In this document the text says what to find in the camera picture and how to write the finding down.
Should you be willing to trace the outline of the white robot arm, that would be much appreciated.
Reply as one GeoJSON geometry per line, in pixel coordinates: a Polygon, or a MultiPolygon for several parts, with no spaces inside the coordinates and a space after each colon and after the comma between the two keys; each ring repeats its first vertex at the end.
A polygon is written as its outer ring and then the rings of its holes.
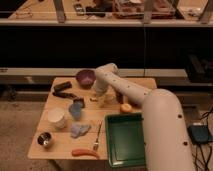
{"type": "Polygon", "coordinates": [[[177,96],[166,89],[150,89],[117,75],[109,63],[95,69],[98,97],[108,86],[142,108],[148,171],[195,171],[183,109],[177,96]]]}

